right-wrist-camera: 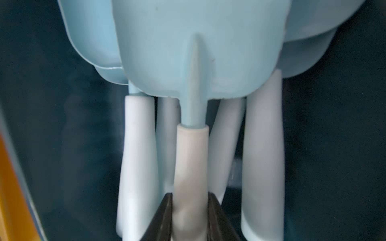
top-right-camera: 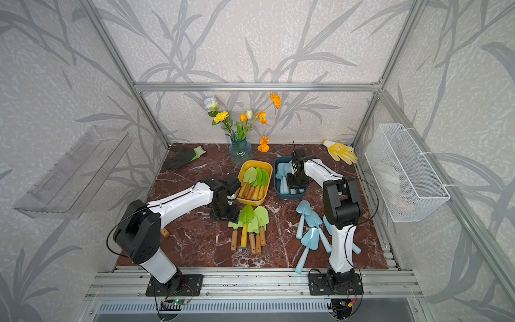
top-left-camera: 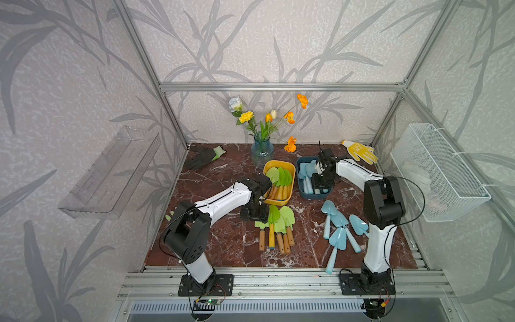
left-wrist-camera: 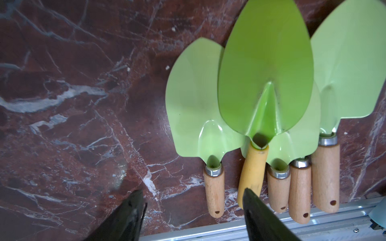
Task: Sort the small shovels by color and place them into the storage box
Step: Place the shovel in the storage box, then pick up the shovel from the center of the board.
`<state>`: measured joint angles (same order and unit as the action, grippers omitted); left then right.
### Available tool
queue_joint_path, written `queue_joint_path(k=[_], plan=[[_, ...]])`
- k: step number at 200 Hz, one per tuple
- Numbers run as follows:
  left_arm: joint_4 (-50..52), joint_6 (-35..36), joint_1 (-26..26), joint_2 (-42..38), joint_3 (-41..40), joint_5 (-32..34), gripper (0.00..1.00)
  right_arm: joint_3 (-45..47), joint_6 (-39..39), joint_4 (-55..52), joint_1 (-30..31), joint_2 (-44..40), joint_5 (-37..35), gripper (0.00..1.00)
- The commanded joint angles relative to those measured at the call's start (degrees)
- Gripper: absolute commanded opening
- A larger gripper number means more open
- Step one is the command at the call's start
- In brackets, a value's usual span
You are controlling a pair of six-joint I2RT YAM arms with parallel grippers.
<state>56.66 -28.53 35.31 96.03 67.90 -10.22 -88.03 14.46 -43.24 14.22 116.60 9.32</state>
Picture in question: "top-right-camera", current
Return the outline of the blue shovel pair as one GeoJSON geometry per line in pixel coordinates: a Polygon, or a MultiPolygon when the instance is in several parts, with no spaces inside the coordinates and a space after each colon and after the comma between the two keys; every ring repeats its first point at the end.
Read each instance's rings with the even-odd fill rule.
{"type": "Polygon", "coordinates": [[[279,188],[278,191],[280,193],[280,181],[283,177],[287,178],[287,174],[291,171],[291,164],[282,162],[278,164],[277,172],[276,172],[276,179],[279,181],[279,188]]]}

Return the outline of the green pointed shovel yellow handle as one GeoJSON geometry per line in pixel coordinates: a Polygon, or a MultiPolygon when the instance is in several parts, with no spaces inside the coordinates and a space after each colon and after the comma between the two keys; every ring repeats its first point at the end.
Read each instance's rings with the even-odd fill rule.
{"type": "Polygon", "coordinates": [[[246,205],[240,212],[240,220],[243,223],[242,236],[240,247],[242,249],[246,249],[247,247],[247,233],[248,233],[248,224],[253,220],[255,216],[253,207],[251,205],[246,205]]]}

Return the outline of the light green shovel wooden handle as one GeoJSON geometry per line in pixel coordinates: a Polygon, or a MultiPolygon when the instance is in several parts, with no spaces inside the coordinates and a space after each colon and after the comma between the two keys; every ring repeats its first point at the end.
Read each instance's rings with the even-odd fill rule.
{"type": "Polygon", "coordinates": [[[257,254],[256,242],[260,241],[259,239],[256,240],[256,236],[255,236],[256,233],[259,233],[259,222],[258,222],[257,217],[254,217],[248,223],[248,233],[249,233],[251,252],[252,252],[252,254],[257,254]]]}

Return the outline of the light green square shovel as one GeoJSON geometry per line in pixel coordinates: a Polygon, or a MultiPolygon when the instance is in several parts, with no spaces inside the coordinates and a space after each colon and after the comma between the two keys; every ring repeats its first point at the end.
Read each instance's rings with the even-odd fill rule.
{"type": "Polygon", "coordinates": [[[237,239],[238,239],[238,229],[243,227],[243,223],[241,220],[238,220],[237,223],[230,221],[228,223],[228,227],[232,228],[232,236],[231,236],[231,251],[237,250],[237,239]]]}

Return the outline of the blue plastic shovel front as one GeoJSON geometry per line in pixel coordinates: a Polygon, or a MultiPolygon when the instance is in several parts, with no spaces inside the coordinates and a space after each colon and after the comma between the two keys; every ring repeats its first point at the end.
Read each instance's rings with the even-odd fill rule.
{"type": "Polygon", "coordinates": [[[302,237],[301,244],[304,246],[303,253],[296,265],[295,272],[299,275],[305,266],[308,253],[313,250],[316,251],[319,247],[319,231],[317,228],[311,228],[302,237]]]}

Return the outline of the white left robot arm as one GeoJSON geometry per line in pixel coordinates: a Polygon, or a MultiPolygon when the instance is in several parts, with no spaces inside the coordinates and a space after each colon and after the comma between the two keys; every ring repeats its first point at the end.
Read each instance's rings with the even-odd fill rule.
{"type": "Polygon", "coordinates": [[[144,203],[134,201],[113,229],[113,241],[123,252],[160,284],[181,278],[180,270],[160,248],[161,230],[190,211],[208,206],[210,217],[237,222],[240,208],[235,204],[241,182],[235,174],[224,180],[208,178],[169,197],[144,203]]]}

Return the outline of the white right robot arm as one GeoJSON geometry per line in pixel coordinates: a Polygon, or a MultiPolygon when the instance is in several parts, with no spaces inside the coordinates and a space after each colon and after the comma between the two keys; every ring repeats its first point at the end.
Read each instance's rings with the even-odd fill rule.
{"type": "Polygon", "coordinates": [[[302,148],[293,150],[292,172],[286,179],[294,189],[307,189],[311,181],[323,188],[324,215],[332,229],[328,271],[336,277],[353,274],[352,244],[363,213],[357,179],[336,173],[302,148]]]}

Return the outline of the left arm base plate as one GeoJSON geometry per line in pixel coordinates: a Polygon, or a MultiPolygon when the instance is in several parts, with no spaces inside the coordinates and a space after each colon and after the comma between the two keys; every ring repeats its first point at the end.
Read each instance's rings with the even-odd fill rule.
{"type": "Polygon", "coordinates": [[[160,283],[153,276],[146,289],[147,297],[198,297],[203,285],[203,275],[174,275],[167,283],[160,283]]]}

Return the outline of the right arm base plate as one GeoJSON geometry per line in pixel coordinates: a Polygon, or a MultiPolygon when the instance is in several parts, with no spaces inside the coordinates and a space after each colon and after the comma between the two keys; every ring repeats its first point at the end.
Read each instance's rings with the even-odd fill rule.
{"type": "Polygon", "coordinates": [[[310,295],[363,295],[361,275],[352,268],[349,272],[334,272],[328,269],[326,273],[318,269],[308,272],[310,295]]]}

